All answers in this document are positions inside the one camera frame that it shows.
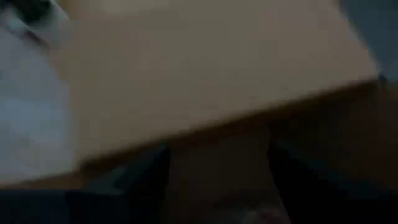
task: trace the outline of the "tan surface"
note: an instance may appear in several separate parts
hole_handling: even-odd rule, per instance
[[[70,85],[77,159],[377,73],[331,1],[170,0],[92,15],[52,57]]]

